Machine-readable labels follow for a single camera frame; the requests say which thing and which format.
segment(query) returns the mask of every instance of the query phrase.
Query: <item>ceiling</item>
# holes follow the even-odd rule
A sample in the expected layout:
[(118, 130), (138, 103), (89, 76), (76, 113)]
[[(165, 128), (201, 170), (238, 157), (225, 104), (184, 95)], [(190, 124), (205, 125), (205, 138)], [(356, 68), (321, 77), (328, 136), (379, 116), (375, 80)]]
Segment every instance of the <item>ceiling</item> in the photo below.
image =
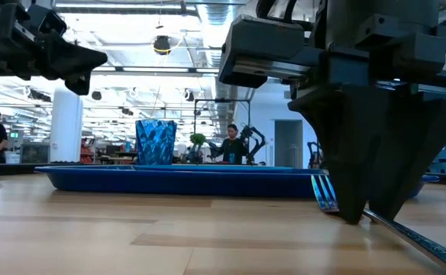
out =
[[(186, 99), (188, 93), (194, 99), (252, 96), (249, 89), (222, 85), (216, 76), (221, 45), (230, 23), (241, 13), (254, 15), (256, 0), (185, 0), (183, 4), (149, 1), (54, 2), (53, 8), (69, 26), (64, 35), (66, 40), (108, 54), (108, 62), (93, 72), (90, 94), (82, 97), (86, 137), (133, 140), (136, 120), (157, 118), (176, 121), (177, 140), (186, 143), (194, 126), (194, 102)], [(272, 14), (279, 17), (285, 4), (286, 1), (278, 0)], [(293, 17), (314, 21), (317, 5), (318, 0), (298, 0)], [(446, 18), (446, 5), (444, 8), (440, 21)], [(159, 36), (168, 37), (168, 55), (158, 54), (154, 49)], [(119, 72), (115, 67), (123, 67), (124, 71)], [(26, 138), (36, 141), (48, 138), (51, 101), (55, 88), (62, 85), (40, 77), (27, 82), (1, 77), (0, 111), (5, 114), (7, 129), (23, 130)], [(93, 92), (100, 92), (102, 98), (94, 100)], [(262, 100), (285, 102), (283, 93), (269, 93), (269, 98)], [(196, 131), (218, 141), (233, 121), (235, 106), (200, 102), (196, 106), (201, 112), (196, 118)]]

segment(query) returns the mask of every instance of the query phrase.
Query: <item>white wall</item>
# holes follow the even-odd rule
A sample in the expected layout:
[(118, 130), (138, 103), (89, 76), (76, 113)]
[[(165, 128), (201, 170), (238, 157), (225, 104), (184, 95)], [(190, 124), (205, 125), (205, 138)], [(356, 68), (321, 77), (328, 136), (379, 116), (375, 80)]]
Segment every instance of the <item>white wall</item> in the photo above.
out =
[[(264, 84), (255, 91), (250, 107), (250, 123), (260, 131), (267, 140), (267, 146), (260, 149), (255, 155), (255, 162), (259, 163), (265, 161), (269, 166), (276, 161), (272, 159), (276, 156), (275, 152), (275, 120), (302, 120), (303, 122), (303, 168), (308, 167), (309, 150), (306, 143), (316, 141), (315, 131), (311, 125), (298, 112), (292, 112), (288, 109), (288, 99), (284, 98), (284, 92), (289, 90), (288, 86), (280, 84)], [(247, 88), (239, 88), (239, 94), (243, 94)], [(243, 127), (241, 123), (247, 124), (248, 114), (247, 110), (239, 104), (235, 113), (235, 124), (238, 129)]]

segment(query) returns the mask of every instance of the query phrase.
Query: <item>doorway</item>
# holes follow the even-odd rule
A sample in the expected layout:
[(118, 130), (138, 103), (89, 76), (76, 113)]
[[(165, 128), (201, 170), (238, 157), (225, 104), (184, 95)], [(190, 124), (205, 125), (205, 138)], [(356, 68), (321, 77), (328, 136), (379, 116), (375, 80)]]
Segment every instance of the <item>doorway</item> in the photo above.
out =
[(303, 168), (302, 120), (276, 120), (276, 166)]

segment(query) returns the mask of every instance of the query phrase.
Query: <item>blue object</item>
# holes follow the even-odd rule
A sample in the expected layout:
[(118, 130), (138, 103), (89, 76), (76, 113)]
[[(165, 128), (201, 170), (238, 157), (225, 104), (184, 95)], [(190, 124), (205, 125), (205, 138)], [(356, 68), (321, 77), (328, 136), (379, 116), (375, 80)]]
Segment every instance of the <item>blue object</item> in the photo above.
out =
[(171, 164), (177, 123), (146, 119), (137, 121), (138, 164)]
[(295, 198), (315, 198), (310, 176), (324, 173), (215, 165), (37, 167), (35, 171), (47, 173), (55, 188), (66, 191)]

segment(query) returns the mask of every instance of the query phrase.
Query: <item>wooden surface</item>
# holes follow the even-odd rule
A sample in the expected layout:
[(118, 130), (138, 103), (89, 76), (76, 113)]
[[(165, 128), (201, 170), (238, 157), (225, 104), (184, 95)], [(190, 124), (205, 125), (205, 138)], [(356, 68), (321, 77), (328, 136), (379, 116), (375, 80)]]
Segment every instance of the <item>wooden surface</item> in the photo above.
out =
[[(446, 246), (446, 186), (427, 185), (398, 219)], [(0, 275), (436, 274), (368, 219), (316, 202), (55, 190), (43, 175), (0, 177)]]

